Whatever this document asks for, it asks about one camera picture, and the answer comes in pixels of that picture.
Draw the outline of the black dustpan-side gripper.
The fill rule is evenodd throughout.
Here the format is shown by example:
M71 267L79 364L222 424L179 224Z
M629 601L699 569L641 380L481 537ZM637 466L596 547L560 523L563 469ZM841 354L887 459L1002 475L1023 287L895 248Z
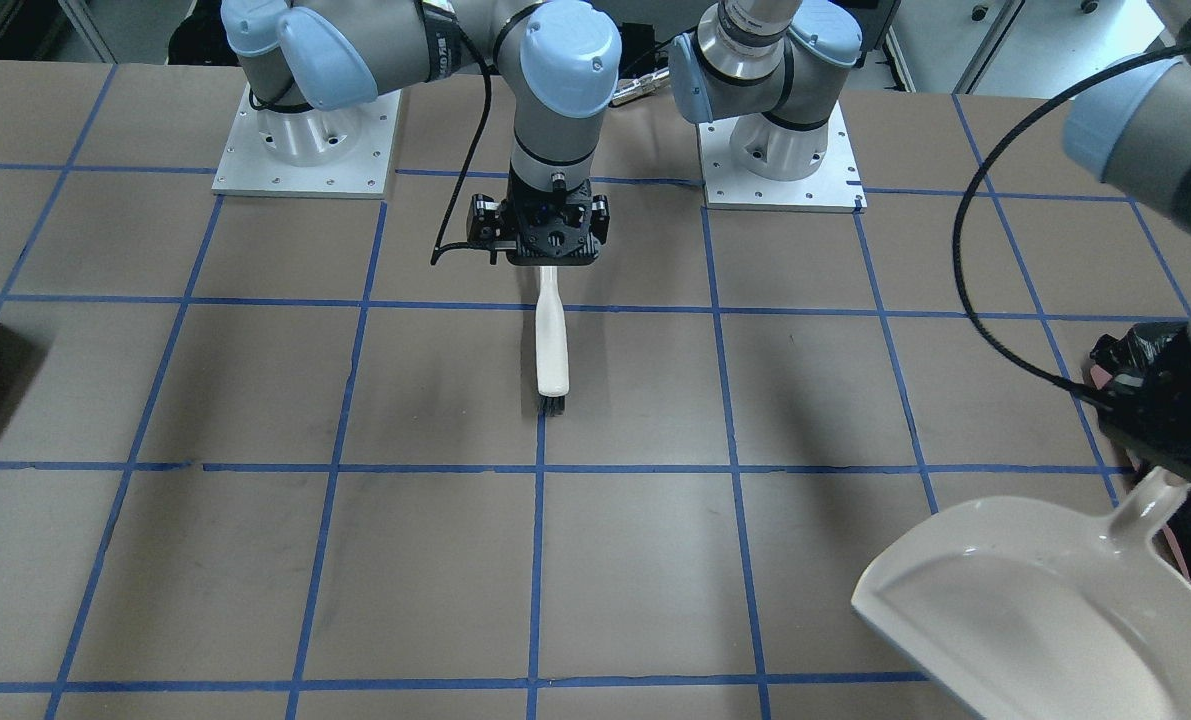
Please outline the black dustpan-side gripper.
M1089 352L1106 405L1100 432L1191 483L1191 342L1185 323L1139 323Z

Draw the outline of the black brush-side gripper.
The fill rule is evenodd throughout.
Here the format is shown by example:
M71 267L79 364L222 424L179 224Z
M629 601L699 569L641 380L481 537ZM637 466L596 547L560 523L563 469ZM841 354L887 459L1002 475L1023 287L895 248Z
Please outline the black brush-side gripper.
M607 242L607 196L585 181L572 190L536 190L523 179L507 181L495 202L476 193L467 218L472 249L505 255L517 267L585 267L599 259Z

